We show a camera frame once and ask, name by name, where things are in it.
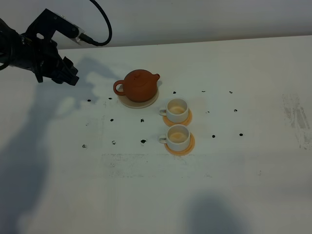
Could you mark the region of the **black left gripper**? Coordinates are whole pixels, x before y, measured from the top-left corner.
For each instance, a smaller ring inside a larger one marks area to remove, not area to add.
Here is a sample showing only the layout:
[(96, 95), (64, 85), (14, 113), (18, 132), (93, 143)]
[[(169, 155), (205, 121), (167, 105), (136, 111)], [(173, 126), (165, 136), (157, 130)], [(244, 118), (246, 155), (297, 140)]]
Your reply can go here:
[(32, 71), (38, 82), (50, 78), (57, 84), (67, 83), (75, 86), (79, 80), (78, 70), (67, 57), (61, 58), (57, 43), (52, 40), (55, 32), (77, 42), (81, 34), (78, 26), (64, 17), (45, 9), (27, 28), (22, 35), (32, 49)]

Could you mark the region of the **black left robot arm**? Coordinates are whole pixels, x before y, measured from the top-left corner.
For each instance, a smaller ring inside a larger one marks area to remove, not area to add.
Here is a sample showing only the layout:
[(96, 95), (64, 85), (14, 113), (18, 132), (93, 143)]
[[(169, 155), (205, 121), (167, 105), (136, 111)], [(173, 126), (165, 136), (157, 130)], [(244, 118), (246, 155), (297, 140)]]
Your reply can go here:
[(50, 78), (57, 84), (75, 86), (78, 70), (71, 60), (58, 53), (52, 40), (55, 32), (69, 39), (77, 39), (79, 28), (64, 17), (45, 9), (23, 34), (17, 33), (3, 20), (0, 21), (0, 69), (18, 67), (35, 74), (39, 83)]

